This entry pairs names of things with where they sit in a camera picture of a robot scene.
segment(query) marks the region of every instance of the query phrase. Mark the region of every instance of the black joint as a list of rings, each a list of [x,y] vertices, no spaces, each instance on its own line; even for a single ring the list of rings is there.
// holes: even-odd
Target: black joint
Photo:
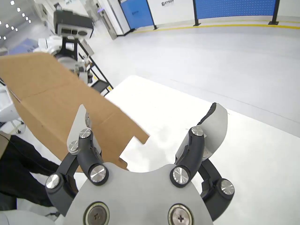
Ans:
[[[234,192],[233,192],[231,195],[228,195],[228,194],[226,194],[226,193],[224,193],[224,192],[222,191],[222,189],[221,189],[221,182],[222,182],[223,180],[227,180],[227,179],[223,179],[223,178],[222,178],[222,179],[219,179],[219,181],[218,181],[217,184],[216,184],[217,190],[218,190],[218,192],[220,193],[220,195],[221,195],[223,198],[228,199],[228,200],[231,200],[231,199],[233,198]]]
[[[180,183],[176,182],[176,180],[174,179],[173,172],[174,172],[174,169],[177,168],[177,167],[181,167],[182,169],[184,169],[184,170],[187,172],[188,181],[187,181],[186,183],[184,183],[184,184],[180,184]],[[170,172],[170,180],[171,180],[171,182],[172,182],[172,184],[173,184],[174,186],[176,186],[176,187],[178,187],[178,188],[183,188],[183,187],[185,187],[188,183],[191,182],[191,174],[190,174],[190,171],[189,171],[186,167],[184,167],[184,166],[175,166],[175,167],[171,170],[171,172]]]
[[[100,181],[100,182],[93,182],[92,179],[91,179],[91,172],[92,172],[92,170],[93,170],[96,166],[103,166],[103,167],[105,168],[105,170],[106,170],[106,175],[105,175],[104,179],[103,179],[102,181]],[[90,180],[90,182],[91,182],[92,184],[94,184],[94,185],[96,185],[96,186],[101,186],[101,185],[103,185],[103,184],[106,183],[106,181],[108,180],[108,177],[109,177],[109,171],[108,171],[108,169],[107,169],[106,166],[104,166],[104,165],[102,165],[102,164],[95,164],[95,165],[91,166],[91,168],[90,168],[90,170],[89,170],[89,180]]]

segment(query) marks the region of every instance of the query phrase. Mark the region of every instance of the white floor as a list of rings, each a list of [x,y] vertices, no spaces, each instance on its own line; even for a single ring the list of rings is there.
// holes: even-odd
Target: white floor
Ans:
[[[112,41],[98,23],[89,44],[113,86],[134,74],[300,137],[299,30],[192,28]]]

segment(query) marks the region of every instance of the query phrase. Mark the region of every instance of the person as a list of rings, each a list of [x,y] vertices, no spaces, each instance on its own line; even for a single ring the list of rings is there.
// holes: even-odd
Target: person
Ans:
[[[0,131],[0,192],[52,207],[45,186],[31,173],[50,176],[59,166],[42,157],[33,145]]]

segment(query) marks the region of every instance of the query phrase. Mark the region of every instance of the black metal stand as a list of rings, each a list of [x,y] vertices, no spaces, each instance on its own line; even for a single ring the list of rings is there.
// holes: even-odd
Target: black metal stand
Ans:
[[[150,15],[151,15],[151,20],[152,20],[152,23],[153,23],[153,26],[154,26],[154,30],[156,30],[157,26],[154,24],[154,20],[153,20],[153,17],[152,17],[152,13],[151,13],[151,9],[150,9],[148,0],[146,0],[146,2],[147,2],[147,6],[148,6],[148,9],[149,9]]]
[[[280,3],[280,0],[275,1],[273,17],[272,17],[272,21],[269,22],[269,25],[278,25],[278,21],[276,21],[276,20],[277,20],[277,14],[278,14],[278,9],[279,9],[279,3]]]
[[[89,56],[88,52],[86,51],[86,49],[82,46],[82,44],[81,44],[79,41],[78,41],[78,44],[79,44],[79,46],[82,48],[82,50],[84,51],[84,53],[85,53],[87,56]],[[103,74],[103,72],[99,69],[98,65],[95,63],[95,61],[93,60],[93,58],[92,58],[91,56],[89,56],[89,60],[90,60],[91,63],[92,63],[91,71],[93,71],[93,70],[92,70],[92,67],[95,67],[95,68],[99,71],[99,73],[103,76],[103,78],[105,79],[105,81],[101,80],[101,79],[96,75],[96,73],[93,72],[94,75],[97,77],[98,80],[92,85],[92,88],[95,89],[95,90],[97,90],[99,93],[102,93],[102,92],[106,89],[106,90],[107,90],[107,93],[106,93],[105,95],[107,95],[107,94],[111,91],[111,90],[109,90],[109,87],[110,87],[111,89],[113,89],[113,86],[112,86],[111,83],[108,81],[108,79],[107,79],[106,76]]]
[[[199,26],[201,23],[199,23],[198,18],[197,18],[196,0],[193,0],[193,6],[194,6],[194,17],[195,17],[195,25],[194,26]]]
[[[71,51],[69,49],[66,48],[66,43],[72,43],[74,44],[74,50]],[[111,83],[108,81],[108,79],[106,78],[106,76],[103,74],[103,72],[99,69],[98,65],[95,63],[95,61],[93,60],[93,58],[91,56],[89,56],[89,53],[86,51],[86,49],[83,47],[83,45],[80,43],[80,41],[78,39],[68,39],[66,37],[62,38],[62,46],[61,46],[61,50],[58,53],[59,55],[68,55],[71,56],[72,58],[74,58],[74,60],[77,61],[77,45],[79,45],[81,47],[81,49],[84,51],[84,53],[89,57],[89,61],[90,61],[90,71],[93,72],[93,75],[98,79],[91,87],[95,90],[97,90],[99,93],[102,93],[104,90],[107,91],[105,95],[107,95],[111,90],[113,89],[113,86],[111,85]],[[99,73],[102,75],[102,77],[105,79],[101,80],[99,78],[99,76],[97,76],[97,74],[92,70],[92,68],[95,67]]]

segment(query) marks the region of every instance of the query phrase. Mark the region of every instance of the cardboard flap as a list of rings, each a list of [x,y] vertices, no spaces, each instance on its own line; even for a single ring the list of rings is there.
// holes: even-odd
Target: cardboard flap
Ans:
[[[68,152],[67,138],[81,104],[89,113],[104,161],[126,168],[119,156],[131,138],[145,143],[149,137],[117,106],[47,53],[3,57],[0,76],[20,99],[13,101],[28,128],[60,160]]]
[[[75,75],[65,73],[64,66],[48,53],[35,52],[0,59],[0,76],[19,100],[76,79]]]

